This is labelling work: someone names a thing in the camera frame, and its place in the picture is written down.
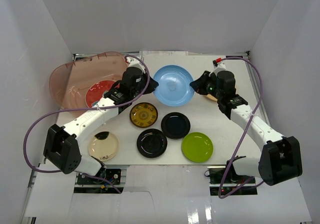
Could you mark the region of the light blue plate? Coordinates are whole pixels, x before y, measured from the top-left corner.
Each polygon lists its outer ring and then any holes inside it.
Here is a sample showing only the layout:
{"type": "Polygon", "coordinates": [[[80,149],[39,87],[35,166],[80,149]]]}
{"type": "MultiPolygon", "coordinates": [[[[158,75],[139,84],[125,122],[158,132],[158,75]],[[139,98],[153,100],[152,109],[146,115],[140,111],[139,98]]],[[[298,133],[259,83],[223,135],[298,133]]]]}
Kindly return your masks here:
{"type": "Polygon", "coordinates": [[[167,106],[183,106],[193,98],[195,91],[190,83],[194,80],[183,67],[177,65],[164,66],[157,70],[153,79],[158,82],[153,94],[167,106]]]}

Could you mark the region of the red and teal flower plate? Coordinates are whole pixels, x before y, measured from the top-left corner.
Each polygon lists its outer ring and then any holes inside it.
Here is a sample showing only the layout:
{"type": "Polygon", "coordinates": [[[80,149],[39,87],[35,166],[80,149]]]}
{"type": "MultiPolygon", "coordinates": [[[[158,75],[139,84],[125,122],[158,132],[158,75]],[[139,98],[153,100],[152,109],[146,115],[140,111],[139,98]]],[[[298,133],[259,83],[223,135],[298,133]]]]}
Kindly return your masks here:
{"type": "Polygon", "coordinates": [[[85,103],[88,107],[93,107],[103,96],[104,93],[109,91],[115,81],[112,80],[102,80],[94,85],[92,85],[86,95],[85,103]]]}

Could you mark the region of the peach orange plate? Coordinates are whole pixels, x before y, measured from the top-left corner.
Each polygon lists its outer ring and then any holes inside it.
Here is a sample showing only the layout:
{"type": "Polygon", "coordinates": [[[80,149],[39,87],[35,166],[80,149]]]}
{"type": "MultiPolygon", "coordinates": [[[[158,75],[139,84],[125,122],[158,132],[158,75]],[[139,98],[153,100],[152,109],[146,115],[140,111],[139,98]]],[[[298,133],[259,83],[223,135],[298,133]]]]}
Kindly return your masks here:
{"type": "Polygon", "coordinates": [[[212,96],[212,95],[206,95],[206,97],[207,97],[208,99],[210,99],[211,101],[214,101],[214,102],[217,102],[217,101],[218,101],[217,98],[215,98],[215,97],[212,96]]]}

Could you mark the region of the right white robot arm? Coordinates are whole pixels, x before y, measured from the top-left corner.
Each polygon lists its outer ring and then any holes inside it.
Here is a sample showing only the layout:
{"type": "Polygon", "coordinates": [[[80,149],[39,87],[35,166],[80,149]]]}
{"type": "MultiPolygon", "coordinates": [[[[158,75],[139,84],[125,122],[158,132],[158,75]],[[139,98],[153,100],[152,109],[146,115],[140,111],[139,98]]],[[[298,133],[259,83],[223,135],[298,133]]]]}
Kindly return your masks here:
{"type": "Polygon", "coordinates": [[[244,175],[261,178],[272,186],[302,175],[300,143],[272,129],[255,116],[248,102],[236,93],[236,80],[230,71],[204,73],[190,86],[200,95],[217,99],[220,111],[244,130],[261,151],[260,158],[233,156],[227,161],[226,178],[238,183],[244,175]]]}

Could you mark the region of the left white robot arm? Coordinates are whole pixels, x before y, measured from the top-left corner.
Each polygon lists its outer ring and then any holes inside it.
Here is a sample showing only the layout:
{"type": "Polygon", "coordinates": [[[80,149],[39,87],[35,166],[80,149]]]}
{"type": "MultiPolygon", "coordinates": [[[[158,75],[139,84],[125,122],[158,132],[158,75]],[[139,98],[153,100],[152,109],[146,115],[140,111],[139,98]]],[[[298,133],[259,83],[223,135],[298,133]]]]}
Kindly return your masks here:
{"type": "Polygon", "coordinates": [[[94,183],[103,182],[106,171],[102,162],[91,156],[82,156],[80,145],[96,129],[121,114],[135,99],[152,93],[158,85],[140,67],[128,67],[122,79],[102,95],[93,109],[63,126],[54,124],[49,128],[43,152],[45,158],[64,174],[76,171],[87,174],[94,183]]]}

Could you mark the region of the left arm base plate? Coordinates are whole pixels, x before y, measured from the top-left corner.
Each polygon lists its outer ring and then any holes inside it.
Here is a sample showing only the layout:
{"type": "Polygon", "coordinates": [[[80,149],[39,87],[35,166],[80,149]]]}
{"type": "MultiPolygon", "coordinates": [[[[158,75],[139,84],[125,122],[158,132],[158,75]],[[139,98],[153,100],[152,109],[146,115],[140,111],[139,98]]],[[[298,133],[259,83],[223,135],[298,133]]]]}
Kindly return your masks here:
{"type": "MultiPolygon", "coordinates": [[[[121,169],[104,169],[100,174],[100,178],[107,179],[112,184],[118,185],[121,183],[121,172],[121,169]]],[[[88,188],[92,185],[93,187],[99,187],[98,190],[101,191],[114,190],[107,182],[103,180],[89,178],[84,176],[83,174],[79,174],[77,176],[76,184],[80,185],[81,187],[88,188]]]]}

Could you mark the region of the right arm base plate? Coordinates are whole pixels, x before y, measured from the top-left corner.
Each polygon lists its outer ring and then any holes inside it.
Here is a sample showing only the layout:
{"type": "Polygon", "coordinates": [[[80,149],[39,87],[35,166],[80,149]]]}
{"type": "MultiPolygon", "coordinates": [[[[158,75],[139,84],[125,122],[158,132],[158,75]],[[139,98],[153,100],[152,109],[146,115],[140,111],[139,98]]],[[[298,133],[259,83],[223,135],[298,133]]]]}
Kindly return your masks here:
{"type": "MultiPolygon", "coordinates": [[[[218,196],[220,183],[225,172],[224,166],[211,166],[205,172],[204,176],[209,179],[209,189],[211,196],[218,196]]],[[[244,183],[249,176],[246,175],[232,175],[231,172],[228,173],[221,190],[221,196],[232,192],[234,189],[238,188],[242,183],[244,183]]],[[[253,178],[248,183],[246,183],[242,188],[237,190],[232,195],[257,195],[258,191],[256,188],[256,179],[253,178]]]]}

